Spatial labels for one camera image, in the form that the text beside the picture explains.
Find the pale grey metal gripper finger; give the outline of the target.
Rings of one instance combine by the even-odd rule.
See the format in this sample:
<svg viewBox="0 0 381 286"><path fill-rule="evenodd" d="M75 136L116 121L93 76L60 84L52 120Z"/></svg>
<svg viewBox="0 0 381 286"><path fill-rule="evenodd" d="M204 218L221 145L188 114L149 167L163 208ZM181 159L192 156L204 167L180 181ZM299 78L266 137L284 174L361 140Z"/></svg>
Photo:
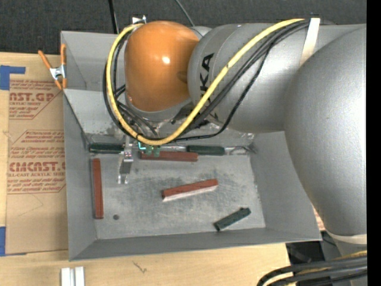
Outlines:
<svg viewBox="0 0 381 286"><path fill-rule="evenodd" d="M119 159L118 183L127 185L128 177L133 163L133 151L122 151Z"/></svg>

